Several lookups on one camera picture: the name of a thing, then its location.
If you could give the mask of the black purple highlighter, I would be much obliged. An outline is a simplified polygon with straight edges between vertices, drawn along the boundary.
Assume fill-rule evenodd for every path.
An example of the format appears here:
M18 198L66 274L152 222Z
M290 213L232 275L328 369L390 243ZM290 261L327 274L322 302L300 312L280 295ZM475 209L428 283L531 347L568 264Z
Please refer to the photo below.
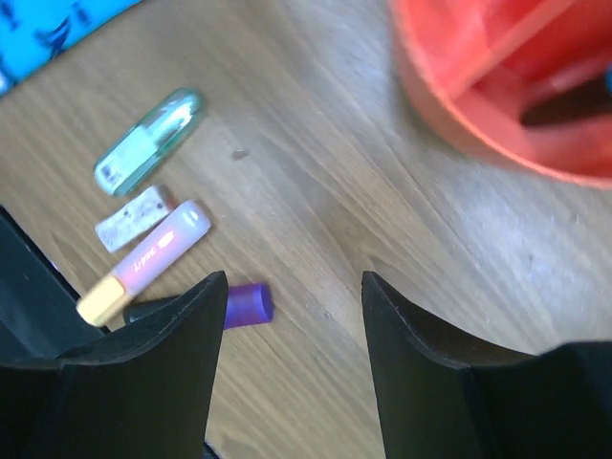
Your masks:
M125 323L133 323L163 308L177 296L133 303L123 311ZM269 285L250 283L229 288L224 329L270 323L274 306Z

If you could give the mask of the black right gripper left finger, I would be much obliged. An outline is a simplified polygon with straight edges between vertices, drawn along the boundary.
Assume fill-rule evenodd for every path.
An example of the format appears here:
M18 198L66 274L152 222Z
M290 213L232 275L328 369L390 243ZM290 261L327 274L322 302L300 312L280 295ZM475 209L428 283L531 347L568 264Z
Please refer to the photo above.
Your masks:
M228 281L54 359L1 362L4 458L209 458Z

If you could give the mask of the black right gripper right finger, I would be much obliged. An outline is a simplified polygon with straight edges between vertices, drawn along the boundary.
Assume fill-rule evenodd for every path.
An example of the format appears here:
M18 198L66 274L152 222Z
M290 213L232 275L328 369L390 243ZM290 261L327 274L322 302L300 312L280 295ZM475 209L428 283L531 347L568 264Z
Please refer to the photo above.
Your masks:
M611 345L540 355L493 344L411 302L377 273L361 304L389 458L607 458Z

